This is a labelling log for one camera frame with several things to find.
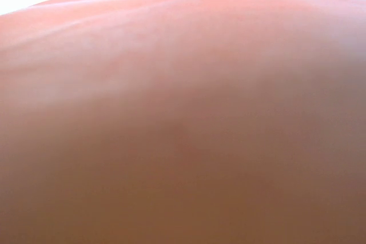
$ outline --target orange sheet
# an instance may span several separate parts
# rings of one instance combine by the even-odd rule
[[[366,243],[366,0],[0,16],[1,244]]]

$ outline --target orange surface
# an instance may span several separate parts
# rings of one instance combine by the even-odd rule
[[[366,0],[0,16],[1,244],[366,243]]]

